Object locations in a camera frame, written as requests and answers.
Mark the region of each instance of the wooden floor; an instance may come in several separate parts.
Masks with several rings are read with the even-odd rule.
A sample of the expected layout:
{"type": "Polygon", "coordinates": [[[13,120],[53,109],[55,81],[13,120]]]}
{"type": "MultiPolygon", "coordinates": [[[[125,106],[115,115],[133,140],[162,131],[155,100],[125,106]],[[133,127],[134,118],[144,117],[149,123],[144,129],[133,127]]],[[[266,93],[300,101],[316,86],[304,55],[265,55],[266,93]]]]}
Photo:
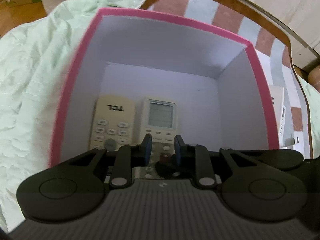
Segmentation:
{"type": "Polygon", "coordinates": [[[14,27],[47,16],[42,3],[31,3],[9,8],[0,4],[0,37],[14,27]]]}

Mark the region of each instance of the hole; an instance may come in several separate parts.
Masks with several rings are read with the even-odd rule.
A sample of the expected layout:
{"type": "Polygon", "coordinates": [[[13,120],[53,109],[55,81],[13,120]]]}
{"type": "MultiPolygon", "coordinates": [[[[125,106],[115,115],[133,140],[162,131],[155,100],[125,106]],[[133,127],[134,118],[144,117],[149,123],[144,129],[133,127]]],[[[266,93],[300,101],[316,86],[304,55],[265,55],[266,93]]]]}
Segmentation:
{"type": "Polygon", "coordinates": [[[73,166],[84,166],[84,167],[88,166],[95,155],[96,155],[95,153],[90,153],[90,154],[82,157],[81,159],[70,163],[70,165],[73,165],[73,166]]]}
{"type": "Polygon", "coordinates": [[[256,166],[255,163],[252,163],[250,161],[248,161],[247,159],[239,156],[238,154],[231,154],[231,157],[233,158],[233,160],[236,162],[236,164],[239,167],[250,167],[250,166],[256,166]]]}

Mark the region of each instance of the white button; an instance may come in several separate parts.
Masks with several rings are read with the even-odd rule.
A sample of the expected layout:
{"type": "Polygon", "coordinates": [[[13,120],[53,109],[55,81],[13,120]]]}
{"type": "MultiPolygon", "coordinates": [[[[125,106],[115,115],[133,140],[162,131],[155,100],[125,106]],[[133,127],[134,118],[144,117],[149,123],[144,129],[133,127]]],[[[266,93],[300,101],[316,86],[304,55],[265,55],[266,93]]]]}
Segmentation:
{"type": "Polygon", "coordinates": [[[121,135],[121,136],[128,136],[128,132],[127,131],[118,131],[118,134],[121,135]]]}
{"type": "Polygon", "coordinates": [[[165,137],[165,139],[167,141],[173,141],[173,136],[168,135],[168,136],[165,137]]]}
{"type": "Polygon", "coordinates": [[[103,120],[103,119],[99,119],[99,120],[98,120],[98,124],[100,124],[100,125],[107,125],[107,124],[108,124],[108,121],[103,120]]]}
{"type": "Polygon", "coordinates": [[[128,140],[127,139],[118,139],[118,144],[127,144],[128,140]]]}
{"type": "Polygon", "coordinates": [[[97,127],[97,128],[96,128],[96,132],[98,132],[98,133],[104,133],[104,128],[102,128],[102,127],[97,127]]]}
{"type": "Polygon", "coordinates": [[[129,124],[127,122],[120,122],[120,123],[118,123],[118,126],[121,128],[128,128],[129,124]]]}
{"type": "Polygon", "coordinates": [[[96,136],[94,137],[94,140],[95,140],[95,141],[98,141],[98,142],[102,142],[102,141],[104,140],[104,136],[96,135],[96,136]]]}
{"type": "Polygon", "coordinates": [[[116,130],[115,129],[108,129],[107,130],[107,134],[111,134],[111,135],[114,135],[114,134],[116,134],[116,130]]]}

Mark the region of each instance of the brown trim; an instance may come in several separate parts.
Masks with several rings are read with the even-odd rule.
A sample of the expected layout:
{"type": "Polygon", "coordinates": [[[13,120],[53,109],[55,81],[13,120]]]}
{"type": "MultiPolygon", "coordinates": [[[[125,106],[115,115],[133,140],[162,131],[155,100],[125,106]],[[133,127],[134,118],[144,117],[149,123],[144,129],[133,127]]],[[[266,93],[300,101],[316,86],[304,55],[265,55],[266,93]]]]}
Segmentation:
{"type": "MultiPolygon", "coordinates": [[[[152,4],[154,4],[158,0],[146,0],[141,6],[140,9],[148,9],[152,4]]],[[[213,0],[216,1],[224,6],[231,8],[232,10],[242,14],[243,16],[249,18],[250,20],[254,21],[255,23],[259,24],[262,28],[266,29],[272,35],[274,35],[278,40],[280,40],[285,46],[289,49],[289,57],[290,63],[292,64],[292,57],[291,57],[291,42],[289,37],[277,26],[275,26],[271,21],[266,19],[263,15],[260,14],[259,11],[255,10],[254,8],[249,7],[248,5],[244,4],[240,0],[213,0]]],[[[300,89],[303,93],[305,98],[305,102],[307,105],[307,112],[308,112],[308,133],[309,133],[309,144],[310,144],[310,156],[313,158],[313,147],[312,147],[312,136],[311,136],[311,122],[310,122],[310,110],[309,110],[309,103],[305,92],[300,84],[300,81],[297,77],[297,74],[293,67],[291,67],[296,80],[299,83],[300,89]]]]}

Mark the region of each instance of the remote button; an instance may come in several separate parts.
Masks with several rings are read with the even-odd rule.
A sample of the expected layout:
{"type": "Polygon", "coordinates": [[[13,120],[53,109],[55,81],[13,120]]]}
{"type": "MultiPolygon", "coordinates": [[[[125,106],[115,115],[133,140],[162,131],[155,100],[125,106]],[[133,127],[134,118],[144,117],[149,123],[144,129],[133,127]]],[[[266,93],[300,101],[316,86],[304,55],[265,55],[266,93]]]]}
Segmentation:
{"type": "Polygon", "coordinates": [[[165,137],[165,140],[166,141],[173,141],[173,136],[168,135],[165,137]]]}
{"type": "Polygon", "coordinates": [[[102,128],[102,127],[97,127],[97,128],[96,128],[96,132],[98,132],[98,133],[104,133],[104,128],[102,128]]]}
{"type": "Polygon", "coordinates": [[[96,135],[96,136],[94,137],[94,140],[95,140],[95,141],[98,141],[98,142],[102,142],[102,141],[104,140],[104,136],[96,135]]]}
{"type": "Polygon", "coordinates": [[[107,130],[107,134],[111,134],[111,135],[115,135],[116,134],[116,130],[115,129],[108,129],[107,130]]]}
{"type": "Polygon", "coordinates": [[[121,135],[121,136],[128,136],[128,131],[118,131],[118,134],[121,135]]]}
{"type": "Polygon", "coordinates": [[[99,119],[99,120],[98,120],[98,124],[99,124],[99,125],[107,125],[107,124],[108,124],[108,121],[103,120],[103,119],[99,119]]]}
{"type": "Polygon", "coordinates": [[[107,139],[104,142],[104,147],[107,151],[112,152],[117,148],[117,143],[113,139],[107,139]]]}
{"type": "Polygon", "coordinates": [[[118,126],[121,128],[128,128],[129,124],[127,122],[120,122],[120,123],[118,123],[118,126]]]}
{"type": "Polygon", "coordinates": [[[128,144],[127,139],[118,139],[118,144],[128,144]]]}

